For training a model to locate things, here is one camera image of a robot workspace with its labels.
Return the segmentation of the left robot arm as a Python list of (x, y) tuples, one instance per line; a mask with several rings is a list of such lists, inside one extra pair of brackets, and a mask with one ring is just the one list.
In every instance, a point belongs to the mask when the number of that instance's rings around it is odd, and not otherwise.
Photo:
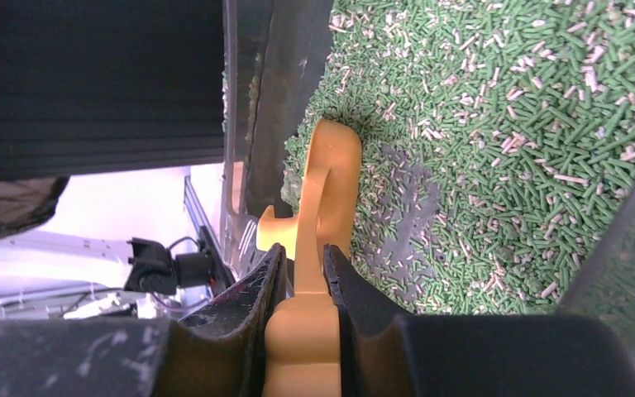
[(0, 319), (182, 318), (222, 291), (216, 259), (191, 237), (168, 246), (42, 231), (6, 237)]

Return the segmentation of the dark grey litter box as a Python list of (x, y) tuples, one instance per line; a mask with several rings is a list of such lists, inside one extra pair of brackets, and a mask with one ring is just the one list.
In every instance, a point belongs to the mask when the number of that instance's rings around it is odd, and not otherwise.
[[(287, 140), (297, 134), (309, 99), (322, 80), (336, 1), (248, 1), (237, 5), (238, 146), (248, 175), (232, 208), (257, 217), (273, 206), (279, 217), (297, 212), (281, 195)], [(595, 248), (550, 311), (583, 314), (606, 323), (635, 349), (635, 183)]]

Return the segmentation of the yellow litter scoop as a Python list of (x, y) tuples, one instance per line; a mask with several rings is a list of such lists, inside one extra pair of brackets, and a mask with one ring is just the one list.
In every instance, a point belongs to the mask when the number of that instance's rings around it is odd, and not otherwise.
[(324, 248), (350, 252), (361, 167), (356, 133), (322, 119), (313, 129), (299, 209), (260, 217), (256, 245), (281, 244), (294, 262), (294, 295), (282, 301), (265, 329), (264, 396), (341, 395), (341, 339), (337, 306), (323, 274)]

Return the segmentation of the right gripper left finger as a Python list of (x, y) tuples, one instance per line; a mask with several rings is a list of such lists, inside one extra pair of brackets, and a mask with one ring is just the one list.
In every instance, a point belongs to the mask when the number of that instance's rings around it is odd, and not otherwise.
[(158, 396), (259, 396), (265, 327), (286, 296), (287, 256), (274, 244), (247, 276), (173, 323), (155, 380)]

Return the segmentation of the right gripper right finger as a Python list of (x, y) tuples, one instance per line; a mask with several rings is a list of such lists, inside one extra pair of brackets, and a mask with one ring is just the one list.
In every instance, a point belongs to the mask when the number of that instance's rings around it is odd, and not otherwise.
[(419, 396), (408, 334), (419, 316), (365, 280), (337, 245), (326, 244), (323, 273), (340, 327), (345, 396)]

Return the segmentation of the black trash bin with bag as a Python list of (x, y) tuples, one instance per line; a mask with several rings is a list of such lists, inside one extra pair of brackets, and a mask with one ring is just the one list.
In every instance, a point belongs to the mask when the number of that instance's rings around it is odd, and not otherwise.
[(73, 175), (223, 157), (219, 1), (0, 1), (0, 239)]

